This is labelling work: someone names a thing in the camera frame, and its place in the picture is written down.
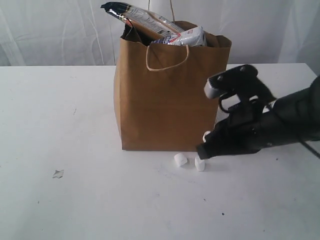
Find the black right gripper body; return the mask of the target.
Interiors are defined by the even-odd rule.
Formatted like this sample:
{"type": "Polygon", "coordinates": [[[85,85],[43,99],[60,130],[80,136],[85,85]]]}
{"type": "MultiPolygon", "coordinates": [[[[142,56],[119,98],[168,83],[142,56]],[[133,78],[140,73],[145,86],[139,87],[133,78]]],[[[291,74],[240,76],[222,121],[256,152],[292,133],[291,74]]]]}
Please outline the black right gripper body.
{"type": "Polygon", "coordinates": [[[241,115],[231,113],[218,122],[214,129],[225,129],[234,143],[240,147],[240,154],[255,154],[262,149],[275,146],[275,114],[270,109],[263,112],[261,104],[253,103],[253,111],[241,115]]]}

